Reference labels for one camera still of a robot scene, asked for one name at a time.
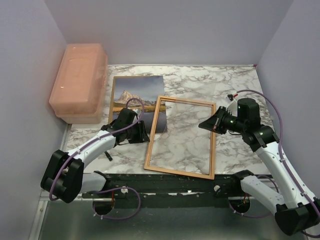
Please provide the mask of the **orange wooden picture frame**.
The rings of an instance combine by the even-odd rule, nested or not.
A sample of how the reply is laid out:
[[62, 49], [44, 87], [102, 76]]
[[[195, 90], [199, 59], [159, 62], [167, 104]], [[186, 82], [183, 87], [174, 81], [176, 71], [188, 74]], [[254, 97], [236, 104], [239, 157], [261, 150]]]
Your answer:
[[213, 102], [158, 96], [144, 169], [214, 179], [216, 135], [198, 125], [215, 112]]

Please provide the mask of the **mountain landscape photo print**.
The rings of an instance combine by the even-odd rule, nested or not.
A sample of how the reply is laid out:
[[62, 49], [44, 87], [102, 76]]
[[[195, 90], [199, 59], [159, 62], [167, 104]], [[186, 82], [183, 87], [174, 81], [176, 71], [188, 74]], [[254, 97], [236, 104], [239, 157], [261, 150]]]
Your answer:
[[146, 132], [151, 132], [158, 96], [165, 94], [164, 78], [151, 76], [115, 76], [113, 78], [108, 121], [115, 120], [120, 111], [128, 106], [130, 109], [142, 108]]

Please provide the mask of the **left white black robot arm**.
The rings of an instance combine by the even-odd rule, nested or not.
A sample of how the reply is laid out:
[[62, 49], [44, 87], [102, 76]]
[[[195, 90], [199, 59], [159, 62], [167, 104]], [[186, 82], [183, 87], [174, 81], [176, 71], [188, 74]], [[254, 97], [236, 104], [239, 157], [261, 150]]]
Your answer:
[[110, 124], [87, 142], [69, 151], [56, 150], [46, 167], [40, 186], [49, 193], [50, 200], [60, 199], [71, 203], [78, 194], [95, 192], [104, 198], [111, 185], [99, 171], [85, 173], [85, 168], [100, 155], [127, 141], [129, 144], [150, 141], [139, 108], [123, 108]]

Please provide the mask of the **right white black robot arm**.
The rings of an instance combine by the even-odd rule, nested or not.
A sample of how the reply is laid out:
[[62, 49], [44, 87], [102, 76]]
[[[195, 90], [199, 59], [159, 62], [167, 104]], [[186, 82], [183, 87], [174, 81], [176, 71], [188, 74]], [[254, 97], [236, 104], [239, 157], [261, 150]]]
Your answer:
[[230, 191], [241, 196], [247, 193], [259, 201], [274, 216], [278, 227], [288, 236], [320, 223], [320, 200], [305, 185], [286, 156], [279, 150], [280, 139], [274, 130], [261, 124], [259, 104], [252, 98], [237, 101], [237, 115], [224, 106], [199, 128], [216, 134], [227, 131], [241, 135], [242, 140], [262, 160], [280, 192], [276, 192], [249, 170], [233, 174]]

